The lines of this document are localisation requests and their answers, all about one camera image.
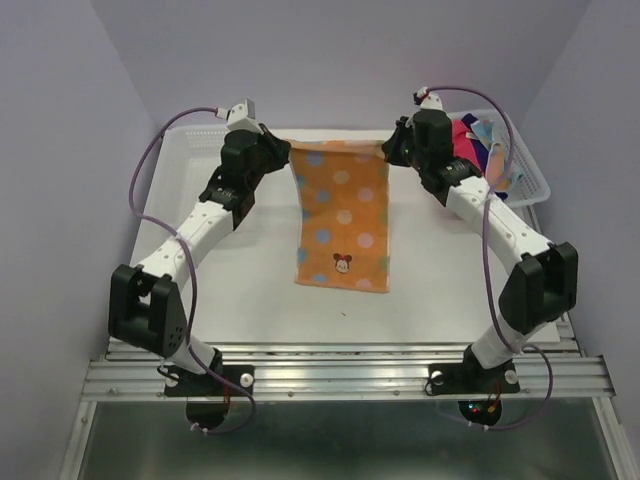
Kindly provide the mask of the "orange polka dot towel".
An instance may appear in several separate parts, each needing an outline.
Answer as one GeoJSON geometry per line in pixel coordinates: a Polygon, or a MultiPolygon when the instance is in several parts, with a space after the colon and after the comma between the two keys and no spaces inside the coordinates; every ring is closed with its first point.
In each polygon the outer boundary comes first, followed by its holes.
{"type": "Polygon", "coordinates": [[[295,281],[389,291],[389,165],[380,140],[293,141],[301,207],[295,281]]]}

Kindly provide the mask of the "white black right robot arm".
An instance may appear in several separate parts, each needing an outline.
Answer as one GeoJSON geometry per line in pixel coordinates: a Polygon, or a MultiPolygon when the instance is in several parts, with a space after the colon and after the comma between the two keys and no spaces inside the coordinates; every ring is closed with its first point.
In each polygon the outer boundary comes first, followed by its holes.
{"type": "Polygon", "coordinates": [[[444,111],[400,118],[382,150],[388,164],[413,168],[422,187],[480,235],[483,254],[496,255],[508,275],[500,295],[488,297],[491,327],[465,349],[461,362],[435,365],[430,394],[481,394],[497,386],[518,391],[506,377],[513,357],[576,304],[577,250],[532,230],[491,192],[479,168],[455,156],[452,121],[444,111]]]}

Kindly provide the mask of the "blue orange dotted towel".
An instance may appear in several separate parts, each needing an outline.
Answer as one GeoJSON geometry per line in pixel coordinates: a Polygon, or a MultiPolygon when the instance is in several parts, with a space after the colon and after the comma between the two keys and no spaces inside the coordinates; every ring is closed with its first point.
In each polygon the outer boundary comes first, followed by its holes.
{"type": "Polygon", "coordinates": [[[487,119],[471,120],[469,128],[486,151],[486,159],[481,162],[481,166],[488,182],[495,186],[495,192],[501,198],[506,198],[508,192],[522,178],[521,169],[515,163],[507,168],[508,152],[494,131],[493,121],[487,119]]]}

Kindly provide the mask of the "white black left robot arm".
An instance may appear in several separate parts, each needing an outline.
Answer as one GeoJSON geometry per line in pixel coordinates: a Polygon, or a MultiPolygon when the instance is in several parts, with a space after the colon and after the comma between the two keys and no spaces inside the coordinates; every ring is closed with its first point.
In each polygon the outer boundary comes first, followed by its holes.
{"type": "Polygon", "coordinates": [[[221,353],[193,334],[196,306],[185,306],[182,291],[198,293],[198,265],[234,232],[255,204],[263,177],[283,169],[291,145],[265,125],[227,133],[220,165],[183,223],[170,225],[146,216],[169,237],[134,266],[121,265],[111,277],[110,336],[154,353],[188,372],[199,393],[215,392],[222,382],[221,353]]]}

